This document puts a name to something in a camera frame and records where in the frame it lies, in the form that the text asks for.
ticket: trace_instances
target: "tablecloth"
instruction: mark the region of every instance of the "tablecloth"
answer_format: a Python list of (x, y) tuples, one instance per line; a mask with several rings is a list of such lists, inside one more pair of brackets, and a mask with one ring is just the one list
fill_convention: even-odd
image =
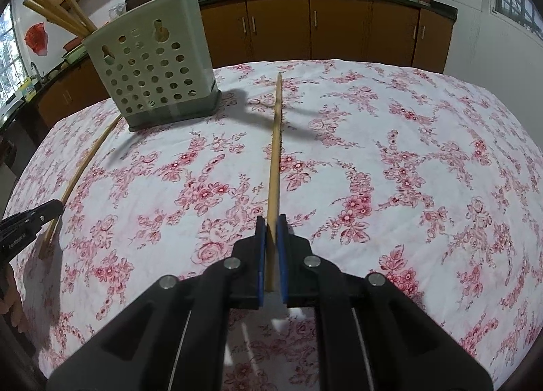
[[(281, 212), (313, 252), (384, 273), (502, 384), (543, 322), (543, 158), (490, 92), (372, 63), (215, 71), (218, 112), (130, 133), (124, 120), (76, 186), (47, 261), (14, 261), (46, 375), (161, 275), (200, 274), (265, 212), (283, 72)], [(6, 214), (61, 197), (117, 110), (57, 123)], [(225, 391), (318, 389), (310, 310), (230, 315)]]

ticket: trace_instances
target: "table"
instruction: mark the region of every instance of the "table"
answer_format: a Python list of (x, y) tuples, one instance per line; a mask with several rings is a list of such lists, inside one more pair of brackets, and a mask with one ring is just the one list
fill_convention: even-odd
[[(13, 261), (40, 368), (49, 375), (161, 275), (200, 274), (252, 233), (279, 71), (281, 212), (294, 232), (344, 272), (384, 273), (498, 387), (543, 322), (541, 151), (485, 89), (333, 60), (217, 69), (214, 116), (118, 124), (70, 197), (53, 257), (30, 246)], [(107, 100), (57, 123), (7, 213), (61, 197), (116, 114)], [(272, 296), (258, 314), (232, 312), (229, 330), (224, 390), (318, 389), (309, 310)]]

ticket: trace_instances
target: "window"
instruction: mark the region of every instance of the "window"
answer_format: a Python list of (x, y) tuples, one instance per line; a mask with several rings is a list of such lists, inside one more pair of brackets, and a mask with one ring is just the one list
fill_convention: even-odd
[(531, 0), (496, 0), (496, 11), (543, 40), (543, 19)]
[(13, 30), (12, 6), (8, 3), (0, 16), (0, 106), (13, 95), (26, 77)]

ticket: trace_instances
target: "human hand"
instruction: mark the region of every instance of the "human hand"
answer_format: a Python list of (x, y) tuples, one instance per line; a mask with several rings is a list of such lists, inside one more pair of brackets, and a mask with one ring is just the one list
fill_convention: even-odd
[(12, 325), (18, 329), (20, 333), (28, 330), (28, 320), (23, 312), (23, 303), (21, 295), (17, 290), (15, 282), (15, 274), (13, 267), (8, 264), (0, 276), (5, 276), (7, 280), (7, 292), (4, 293), (4, 300), (0, 299), (0, 314), (12, 313)]

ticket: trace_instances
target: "red plastic bag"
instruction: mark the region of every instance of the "red plastic bag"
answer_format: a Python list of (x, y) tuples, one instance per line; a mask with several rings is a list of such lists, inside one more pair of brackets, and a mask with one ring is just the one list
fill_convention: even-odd
[(45, 32), (44, 23), (32, 25), (24, 36), (26, 45), (39, 56), (47, 55), (48, 39), (49, 37), (47, 36), (47, 32)]

